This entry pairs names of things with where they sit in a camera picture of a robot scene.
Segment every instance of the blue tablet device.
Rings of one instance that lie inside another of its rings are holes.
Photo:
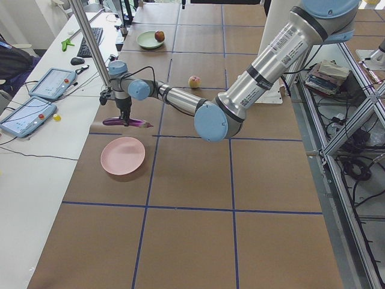
[[[0,128],[16,137],[26,137],[53,115],[57,106],[36,96],[0,121]]]
[[[29,95],[55,101],[63,95],[75,79],[75,71],[51,68],[29,91]]]

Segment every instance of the green clamp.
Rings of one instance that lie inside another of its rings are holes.
[[[71,43],[71,40],[65,39],[65,41],[61,42],[61,50],[64,52],[67,50],[67,46],[75,46],[75,44]]]

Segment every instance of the green plate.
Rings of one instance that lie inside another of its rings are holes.
[[[159,42],[155,39],[155,31],[143,32],[137,37],[138,44],[146,49],[154,49],[162,46],[164,41]]]

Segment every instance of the apple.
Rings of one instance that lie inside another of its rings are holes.
[[[156,41],[162,42],[164,41],[164,32],[161,30],[157,30],[154,34]]]
[[[190,86],[192,89],[197,89],[200,86],[200,78],[196,75],[191,76],[188,79],[188,86]]]

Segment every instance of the stack of papers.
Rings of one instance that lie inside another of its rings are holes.
[[[349,75],[349,69],[324,60],[307,74],[305,85],[327,95],[335,95]]]

